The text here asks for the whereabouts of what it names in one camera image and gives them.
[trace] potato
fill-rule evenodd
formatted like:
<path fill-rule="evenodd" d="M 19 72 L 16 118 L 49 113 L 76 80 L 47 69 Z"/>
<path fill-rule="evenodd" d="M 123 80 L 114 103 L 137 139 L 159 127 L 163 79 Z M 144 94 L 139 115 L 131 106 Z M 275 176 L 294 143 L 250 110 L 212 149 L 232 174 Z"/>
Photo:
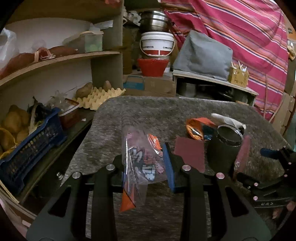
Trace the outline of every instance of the potato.
<path fill-rule="evenodd" d="M 28 128 L 25 128 L 25 129 L 22 129 L 18 134 L 17 134 L 17 139 L 16 139 L 16 142 L 18 144 L 20 144 L 24 139 L 26 139 L 29 135 L 29 129 Z"/>
<path fill-rule="evenodd" d="M 18 133 L 22 129 L 22 118 L 16 111 L 8 112 L 2 126 L 10 133 Z"/>
<path fill-rule="evenodd" d="M 17 107 L 14 104 L 9 108 L 8 112 L 11 112 L 11 111 L 15 111 L 21 116 L 22 126 L 23 127 L 29 126 L 29 124 L 30 124 L 30 114 L 28 112 L 26 112 L 25 110 Z"/>
<path fill-rule="evenodd" d="M 33 53 L 21 53 L 9 60 L 8 64 L 0 70 L 0 80 L 13 72 L 27 67 L 34 61 Z"/>
<path fill-rule="evenodd" d="M 2 146 L 3 151 L 7 151 L 15 146 L 14 138 L 9 131 L 4 129 L 0 131 L 0 145 Z"/>
<path fill-rule="evenodd" d="M 56 46 L 49 49 L 49 51 L 52 54 L 54 54 L 56 57 L 67 56 L 67 55 L 78 53 L 76 49 L 66 47 L 66 46 Z"/>
<path fill-rule="evenodd" d="M 10 107 L 9 107 L 9 110 L 8 110 L 8 112 L 12 112 L 12 111 L 18 111 L 18 106 L 17 105 L 15 105 L 15 104 L 12 104 Z"/>
<path fill-rule="evenodd" d="M 92 89 L 93 88 L 93 85 L 92 85 L 92 82 L 88 82 L 85 84 L 85 87 L 89 88 L 89 89 Z"/>
<path fill-rule="evenodd" d="M 108 90 L 111 90 L 111 88 L 112 88 L 112 86 L 111 86 L 110 82 L 106 80 L 103 85 L 103 90 L 107 92 Z"/>
<path fill-rule="evenodd" d="M 79 88 L 76 90 L 76 98 L 84 98 L 87 97 L 91 93 L 93 85 L 91 82 L 88 82 L 86 85 L 83 87 Z"/>

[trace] white wall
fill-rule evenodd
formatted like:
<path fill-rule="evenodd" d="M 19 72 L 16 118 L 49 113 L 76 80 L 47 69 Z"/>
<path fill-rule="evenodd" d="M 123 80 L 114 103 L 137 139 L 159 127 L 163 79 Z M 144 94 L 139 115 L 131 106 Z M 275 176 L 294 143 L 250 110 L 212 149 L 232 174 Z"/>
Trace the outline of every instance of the white wall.
<path fill-rule="evenodd" d="M 34 41 L 43 39 L 47 48 L 62 45 L 65 38 L 89 29 L 89 22 L 65 18 L 39 18 L 14 22 L 6 26 L 17 34 L 21 53 L 31 52 Z M 72 98 L 76 89 L 92 81 L 90 60 L 55 65 L 28 76 L 0 91 L 0 121 L 12 104 L 27 109 L 32 97 L 46 103 L 56 90 Z"/>
<path fill-rule="evenodd" d="M 34 18 L 5 27 L 17 34 L 20 53 L 31 53 L 34 41 L 43 39 L 46 48 L 62 45 L 64 39 L 89 29 L 90 22 L 68 18 Z"/>

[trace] bucket handle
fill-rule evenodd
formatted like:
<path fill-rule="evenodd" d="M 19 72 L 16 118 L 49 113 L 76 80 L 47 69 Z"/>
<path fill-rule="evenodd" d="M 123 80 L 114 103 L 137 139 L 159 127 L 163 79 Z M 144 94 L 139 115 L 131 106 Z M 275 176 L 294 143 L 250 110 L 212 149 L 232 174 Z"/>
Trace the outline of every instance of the bucket handle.
<path fill-rule="evenodd" d="M 142 46 L 141 46 L 141 43 L 142 43 L 142 39 L 140 40 L 140 49 L 141 49 L 141 51 L 144 53 L 144 54 L 146 54 L 143 50 L 142 50 Z M 159 56 L 155 56 L 155 55 L 153 55 L 153 54 L 146 54 L 146 55 L 148 55 L 148 56 L 152 56 L 152 57 L 166 57 L 166 56 L 169 56 L 171 53 L 172 53 L 172 51 L 174 50 L 174 48 L 175 48 L 175 40 L 174 40 L 174 45 L 173 45 L 173 48 L 172 48 L 172 50 L 167 54 L 167 55 L 159 55 Z"/>

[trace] white bucket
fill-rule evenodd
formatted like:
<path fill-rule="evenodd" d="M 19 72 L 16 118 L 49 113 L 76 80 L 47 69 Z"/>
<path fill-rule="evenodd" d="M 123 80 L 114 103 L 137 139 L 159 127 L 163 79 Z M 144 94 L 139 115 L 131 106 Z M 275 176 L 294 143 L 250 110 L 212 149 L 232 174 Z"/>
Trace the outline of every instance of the white bucket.
<path fill-rule="evenodd" d="M 168 56 L 175 47 L 174 36 L 165 32 L 147 32 L 142 34 L 140 49 L 148 56 Z"/>

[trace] stainless steel pot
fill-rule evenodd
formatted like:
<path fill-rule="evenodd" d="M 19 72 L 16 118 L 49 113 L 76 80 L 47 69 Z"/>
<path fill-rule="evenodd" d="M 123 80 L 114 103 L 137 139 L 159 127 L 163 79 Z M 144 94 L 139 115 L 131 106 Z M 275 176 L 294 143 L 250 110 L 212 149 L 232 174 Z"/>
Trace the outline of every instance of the stainless steel pot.
<path fill-rule="evenodd" d="M 145 11 L 141 14 L 140 31 L 146 32 L 168 32 L 169 18 L 161 11 Z"/>

